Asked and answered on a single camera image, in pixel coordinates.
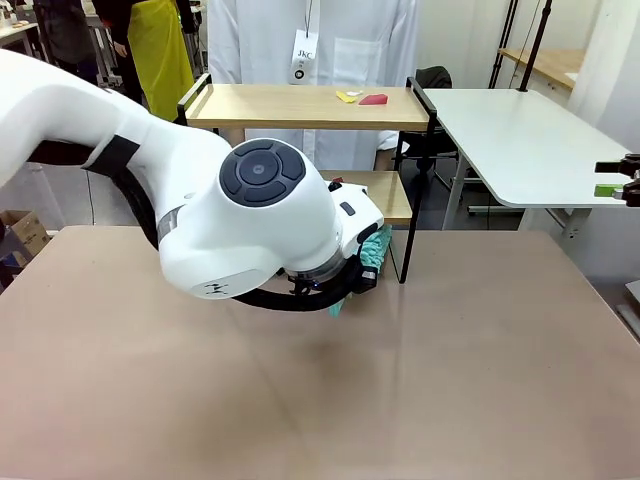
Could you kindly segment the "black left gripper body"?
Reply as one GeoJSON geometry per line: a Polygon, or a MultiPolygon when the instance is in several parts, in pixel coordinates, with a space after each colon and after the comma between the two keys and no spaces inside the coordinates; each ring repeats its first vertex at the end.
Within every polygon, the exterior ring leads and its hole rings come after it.
{"type": "Polygon", "coordinates": [[[350,258],[351,270],[348,274],[349,292],[355,295],[364,294],[377,286],[380,268],[365,265],[360,257],[350,258]]]}

